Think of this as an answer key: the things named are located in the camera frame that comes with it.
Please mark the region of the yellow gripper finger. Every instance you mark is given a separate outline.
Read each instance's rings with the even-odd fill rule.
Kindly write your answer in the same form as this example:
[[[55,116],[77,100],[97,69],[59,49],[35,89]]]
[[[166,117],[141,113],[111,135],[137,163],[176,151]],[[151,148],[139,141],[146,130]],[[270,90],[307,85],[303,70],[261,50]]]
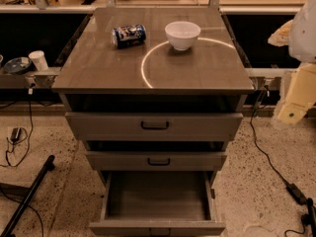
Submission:
[[[292,20],[284,23],[268,38],[268,43],[274,46],[285,46],[289,43],[289,33]]]
[[[285,99],[276,119],[284,124],[297,124],[316,104],[316,64],[304,63],[291,73]]]

